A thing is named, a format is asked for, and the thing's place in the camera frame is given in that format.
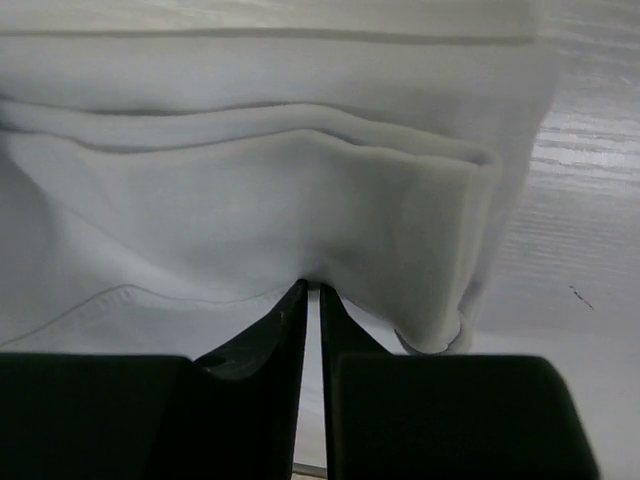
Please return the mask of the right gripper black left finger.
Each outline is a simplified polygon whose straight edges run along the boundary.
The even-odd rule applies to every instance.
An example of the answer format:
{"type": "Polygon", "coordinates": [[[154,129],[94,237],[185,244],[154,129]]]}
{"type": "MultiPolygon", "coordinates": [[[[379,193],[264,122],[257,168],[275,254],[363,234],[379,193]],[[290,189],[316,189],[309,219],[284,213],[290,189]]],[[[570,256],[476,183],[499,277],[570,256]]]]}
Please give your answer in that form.
{"type": "Polygon", "coordinates": [[[5,479],[287,479],[308,285],[207,354],[5,353],[5,479]]]}

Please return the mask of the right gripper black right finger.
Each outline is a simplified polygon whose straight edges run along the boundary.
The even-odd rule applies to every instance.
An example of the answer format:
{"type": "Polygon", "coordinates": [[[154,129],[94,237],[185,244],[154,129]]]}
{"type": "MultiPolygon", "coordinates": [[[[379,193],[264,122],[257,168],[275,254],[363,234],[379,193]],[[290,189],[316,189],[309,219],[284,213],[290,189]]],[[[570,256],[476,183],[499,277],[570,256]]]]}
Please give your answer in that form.
{"type": "Polygon", "coordinates": [[[395,355],[320,289],[332,479],[596,479],[569,389],[528,355],[395,355]]]}

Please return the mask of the white skirt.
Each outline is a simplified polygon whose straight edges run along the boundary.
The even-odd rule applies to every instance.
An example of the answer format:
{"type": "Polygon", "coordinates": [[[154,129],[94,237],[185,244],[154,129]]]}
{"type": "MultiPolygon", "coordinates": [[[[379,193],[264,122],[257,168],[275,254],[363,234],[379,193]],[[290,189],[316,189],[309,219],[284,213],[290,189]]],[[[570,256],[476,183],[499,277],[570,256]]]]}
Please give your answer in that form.
{"type": "Polygon", "coordinates": [[[534,1],[5,1],[1,357],[195,360],[301,280],[459,351],[554,83],[534,1]]]}

